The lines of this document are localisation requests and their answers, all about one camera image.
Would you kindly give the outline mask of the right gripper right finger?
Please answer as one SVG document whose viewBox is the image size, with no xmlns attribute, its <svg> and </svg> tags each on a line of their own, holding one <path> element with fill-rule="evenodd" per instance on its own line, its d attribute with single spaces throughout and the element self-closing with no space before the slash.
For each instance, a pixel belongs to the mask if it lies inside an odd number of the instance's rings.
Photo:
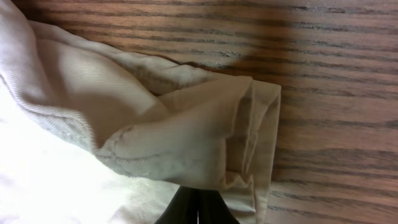
<svg viewBox="0 0 398 224">
<path fill-rule="evenodd" d="M 216 190 L 200 190 L 199 224 L 239 224 Z"/>
</svg>

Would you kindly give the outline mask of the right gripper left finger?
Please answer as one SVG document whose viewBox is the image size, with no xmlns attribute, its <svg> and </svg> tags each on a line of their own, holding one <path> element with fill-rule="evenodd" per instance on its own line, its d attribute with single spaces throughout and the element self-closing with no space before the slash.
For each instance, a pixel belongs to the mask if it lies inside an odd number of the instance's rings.
<svg viewBox="0 0 398 224">
<path fill-rule="evenodd" d="M 198 190 L 179 187 L 155 224 L 197 224 Z"/>
</svg>

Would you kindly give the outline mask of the beige khaki shorts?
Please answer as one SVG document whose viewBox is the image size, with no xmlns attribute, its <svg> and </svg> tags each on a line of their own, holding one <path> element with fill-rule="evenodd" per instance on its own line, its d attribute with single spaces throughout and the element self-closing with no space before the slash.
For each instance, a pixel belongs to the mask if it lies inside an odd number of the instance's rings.
<svg viewBox="0 0 398 224">
<path fill-rule="evenodd" d="M 124 52 L 1 2 L 1 222 L 155 223 L 179 187 L 265 223 L 281 87 Z"/>
</svg>

